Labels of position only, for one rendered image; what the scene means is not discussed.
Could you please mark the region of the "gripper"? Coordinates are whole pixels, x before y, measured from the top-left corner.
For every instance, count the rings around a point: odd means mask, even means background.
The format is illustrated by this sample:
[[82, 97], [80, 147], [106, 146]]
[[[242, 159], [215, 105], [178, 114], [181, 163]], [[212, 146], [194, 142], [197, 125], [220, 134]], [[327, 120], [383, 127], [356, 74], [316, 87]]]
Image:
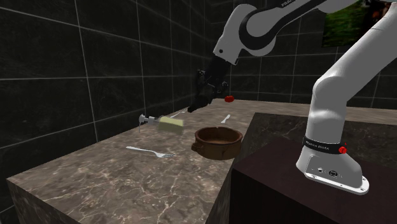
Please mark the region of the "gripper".
[[189, 113], [206, 107], [212, 103], [214, 96], [220, 96], [225, 93], [229, 88], [229, 84], [224, 81], [224, 77], [229, 72], [230, 66], [231, 63], [226, 60], [213, 56], [205, 71], [197, 70], [195, 75], [195, 97], [187, 109]]

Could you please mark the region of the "silver spoon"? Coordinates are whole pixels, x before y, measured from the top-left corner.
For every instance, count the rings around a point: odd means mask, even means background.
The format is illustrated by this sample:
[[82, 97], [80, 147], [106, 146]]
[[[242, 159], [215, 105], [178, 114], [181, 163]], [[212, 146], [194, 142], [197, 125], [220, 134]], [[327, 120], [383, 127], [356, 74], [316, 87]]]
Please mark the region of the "silver spoon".
[[187, 111], [188, 111], [188, 108], [185, 108], [185, 109], [183, 109], [183, 110], [177, 112], [175, 115], [170, 116], [170, 118], [174, 118], [174, 117], [178, 116], [179, 114], [185, 113], [185, 112], [187, 112]]

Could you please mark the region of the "pale yellow block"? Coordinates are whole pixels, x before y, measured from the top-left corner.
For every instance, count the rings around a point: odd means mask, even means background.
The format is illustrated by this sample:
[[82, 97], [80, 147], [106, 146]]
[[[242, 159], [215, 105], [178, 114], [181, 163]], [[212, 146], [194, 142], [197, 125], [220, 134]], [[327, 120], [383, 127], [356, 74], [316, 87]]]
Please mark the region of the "pale yellow block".
[[163, 116], [159, 119], [158, 130], [182, 135], [184, 121]]

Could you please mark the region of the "silver fork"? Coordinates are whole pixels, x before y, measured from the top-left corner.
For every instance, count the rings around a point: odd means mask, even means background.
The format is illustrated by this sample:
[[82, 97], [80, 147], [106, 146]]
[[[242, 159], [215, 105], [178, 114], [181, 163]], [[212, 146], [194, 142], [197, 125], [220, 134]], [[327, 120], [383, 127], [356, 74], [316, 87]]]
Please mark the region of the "silver fork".
[[158, 153], [158, 152], [153, 151], [153, 150], [145, 150], [145, 149], [136, 148], [136, 147], [133, 147], [133, 146], [126, 146], [126, 148], [130, 149], [130, 150], [136, 150], [136, 151], [151, 152], [151, 153], [154, 153], [158, 158], [171, 158], [171, 157], [173, 157], [175, 155], [173, 153]]

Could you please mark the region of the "dark maroon robot stand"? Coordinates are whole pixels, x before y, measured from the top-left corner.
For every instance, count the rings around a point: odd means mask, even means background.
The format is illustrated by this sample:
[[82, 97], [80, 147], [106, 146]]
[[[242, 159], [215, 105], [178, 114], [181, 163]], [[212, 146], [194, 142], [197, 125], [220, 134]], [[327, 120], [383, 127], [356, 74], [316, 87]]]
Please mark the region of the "dark maroon robot stand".
[[370, 187], [355, 195], [307, 179], [301, 145], [277, 138], [237, 162], [229, 224], [397, 224], [397, 170], [359, 161]]

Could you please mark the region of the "green wall picture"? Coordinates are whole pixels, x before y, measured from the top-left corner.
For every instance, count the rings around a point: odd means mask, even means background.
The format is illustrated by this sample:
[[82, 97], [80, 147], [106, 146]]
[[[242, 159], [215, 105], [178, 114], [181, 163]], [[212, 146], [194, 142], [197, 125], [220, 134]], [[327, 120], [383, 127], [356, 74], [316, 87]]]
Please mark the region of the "green wall picture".
[[391, 3], [357, 0], [354, 4], [326, 15], [322, 47], [353, 45], [388, 11]]

